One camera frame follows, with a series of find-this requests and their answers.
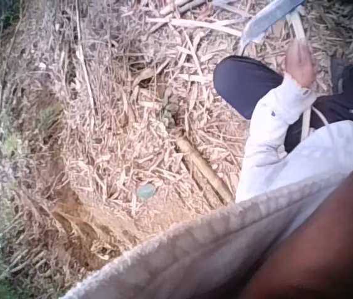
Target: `dry stick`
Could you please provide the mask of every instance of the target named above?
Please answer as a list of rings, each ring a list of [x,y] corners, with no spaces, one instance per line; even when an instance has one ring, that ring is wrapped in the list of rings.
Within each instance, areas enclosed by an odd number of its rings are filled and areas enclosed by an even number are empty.
[[[176,145],[185,154],[189,154],[194,165],[197,166],[198,170],[208,180],[211,186],[219,194],[223,204],[229,204],[233,202],[233,194],[229,188],[217,175],[217,173],[210,167],[208,162],[201,156],[201,154],[190,144],[190,141],[186,137],[182,137],[176,140]]]
[[[205,2],[206,2],[206,0],[193,0],[190,3],[187,3],[185,6],[182,6],[179,9],[179,13],[183,14],[183,13],[189,11],[190,9],[195,8],[196,6],[200,6],[200,5],[204,4]],[[172,18],[172,14],[166,16],[164,19],[168,21],[171,18]],[[149,30],[148,34],[156,32],[159,28],[161,28],[165,24],[167,24],[167,22],[161,22],[161,23],[158,23],[158,24],[152,26],[152,28]]]
[[[208,22],[186,20],[186,19],[170,19],[169,22],[172,25],[174,25],[174,26],[205,27],[205,28],[210,28],[210,29],[213,29],[213,30],[226,32],[226,33],[231,34],[233,36],[241,37],[241,32],[240,31],[238,31],[236,29],[220,26],[220,25],[217,25],[216,23],[208,23]]]
[[[85,81],[88,87],[88,95],[89,95],[89,101],[90,104],[92,105],[93,108],[93,112],[95,114],[95,116],[98,116],[98,110],[97,110],[97,106],[96,106],[96,101],[93,97],[93,93],[92,93],[92,88],[90,85],[90,81],[89,81],[89,75],[88,75],[88,69],[87,69],[87,65],[85,63],[85,57],[83,55],[83,48],[82,48],[82,35],[81,35],[81,21],[80,21],[80,16],[79,16],[79,0],[75,0],[75,8],[77,10],[77,34],[78,34],[78,58],[81,61],[82,64],[82,69],[83,69],[83,75],[85,77]]]
[[[14,40],[16,39],[16,34],[19,30],[20,27],[20,23],[22,21],[22,0],[20,0],[19,2],[19,7],[20,7],[20,11],[19,11],[19,22],[17,23],[16,28],[14,29],[14,34],[12,37],[12,40],[10,41],[10,46],[7,48],[7,55],[6,55],[6,59],[3,63],[3,73],[2,73],[2,78],[1,78],[1,93],[0,93],[0,114],[2,113],[2,98],[3,98],[3,85],[4,85],[4,78],[6,76],[6,69],[7,69],[7,58],[10,56],[10,51],[13,48],[13,44],[14,44]]]
[[[159,14],[166,16],[167,14],[170,14],[172,11],[174,11],[178,6],[185,5],[187,2],[190,2],[190,1],[191,0],[174,0],[174,1],[171,0],[171,3],[169,3],[163,9],[161,9]]]

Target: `dark object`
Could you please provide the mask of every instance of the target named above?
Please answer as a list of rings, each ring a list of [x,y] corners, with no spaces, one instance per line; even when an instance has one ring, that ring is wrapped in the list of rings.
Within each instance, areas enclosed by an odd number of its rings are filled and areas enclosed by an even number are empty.
[[[214,71],[214,86],[219,95],[247,120],[260,98],[280,85],[283,78],[263,63],[241,56],[223,59]],[[352,120],[353,113],[353,67],[343,75],[344,92],[338,95],[319,97],[314,102],[329,123]],[[311,114],[311,128],[324,126],[317,114]],[[301,140],[302,119],[289,126],[285,150],[291,152]]]

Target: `small green object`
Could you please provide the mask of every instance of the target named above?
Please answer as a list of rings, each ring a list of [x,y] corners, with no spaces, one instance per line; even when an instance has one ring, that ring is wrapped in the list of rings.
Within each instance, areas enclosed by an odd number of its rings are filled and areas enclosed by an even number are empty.
[[[156,192],[156,187],[153,184],[145,184],[140,186],[136,191],[136,194],[141,199],[149,199]]]

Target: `white jacket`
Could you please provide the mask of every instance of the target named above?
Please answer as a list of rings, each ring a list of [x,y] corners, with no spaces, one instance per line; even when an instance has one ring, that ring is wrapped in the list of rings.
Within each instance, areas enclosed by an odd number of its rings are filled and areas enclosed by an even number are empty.
[[[315,94],[285,77],[254,109],[236,202],[322,173],[353,170],[353,121],[326,125],[279,158],[288,126],[315,101]]]

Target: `gray cloth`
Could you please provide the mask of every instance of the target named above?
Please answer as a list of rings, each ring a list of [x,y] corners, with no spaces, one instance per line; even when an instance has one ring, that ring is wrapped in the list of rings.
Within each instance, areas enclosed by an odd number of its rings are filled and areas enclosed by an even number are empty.
[[[233,298],[344,177],[314,176],[181,224],[125,252],[63,298]]]

